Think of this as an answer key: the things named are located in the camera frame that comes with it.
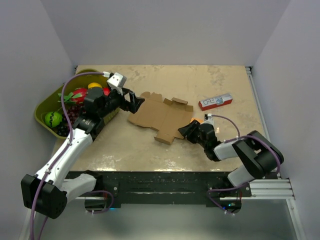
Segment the brown cardboard paper box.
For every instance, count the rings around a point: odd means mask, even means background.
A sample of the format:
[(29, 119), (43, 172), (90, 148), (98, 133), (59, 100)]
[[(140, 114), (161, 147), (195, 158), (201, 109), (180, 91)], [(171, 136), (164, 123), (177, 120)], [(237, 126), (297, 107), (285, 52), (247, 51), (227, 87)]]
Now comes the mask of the brown cardboard paper box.
[(174, 139), (184, 138), (178, 129), (190, 123), (194, 114), (193, 105), (176, 97), (163, 98), (155, 92), (145, 91), (140, 96), (144, 102), (136, 113), (129, 115), (127, 120), (130, 123), (157, 131), (154, 139), (167, 145), (171, 145)]

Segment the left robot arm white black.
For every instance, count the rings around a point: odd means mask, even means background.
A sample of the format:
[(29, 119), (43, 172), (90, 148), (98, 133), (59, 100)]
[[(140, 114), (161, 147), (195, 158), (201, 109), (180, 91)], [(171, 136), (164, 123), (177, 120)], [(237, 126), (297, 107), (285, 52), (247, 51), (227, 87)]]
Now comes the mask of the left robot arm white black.
[(26, 174), (21, 180), (24, 206), (56, 219), (77, 197), (86, 193), (99, 196), (104, 190), (100, 174), (87, 170), (69, 182), (65, 182), (65, 178), (78, 157), (102, 131), (108, 114), (117, 109), (134, 114), (144, 101), (127, 88), (121, 92), (113, 89), (108, 95), (99, 87), (89, 89), (84, 98), (85, 112), (76, 119), (58, 151), (35, 175)]

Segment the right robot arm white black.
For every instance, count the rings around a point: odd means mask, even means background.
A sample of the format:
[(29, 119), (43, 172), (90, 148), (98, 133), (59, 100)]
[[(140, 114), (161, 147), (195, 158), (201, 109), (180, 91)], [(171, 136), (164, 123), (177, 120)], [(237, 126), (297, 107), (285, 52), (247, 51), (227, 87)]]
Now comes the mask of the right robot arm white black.
[(235, 196), (244, 183), (264, 178), (272, 170), (279, 170), (284, 162), (283, 154), (256, 130), (238, 138), (219, 141), (211, 122), (193, 120), (178, 132), (190, 143), (199, 144), (211, 161), (236, 157), (241, 160), (242, 165), (230, 172), (228, 181), (222, 185), (223, 192), (230, 197)]

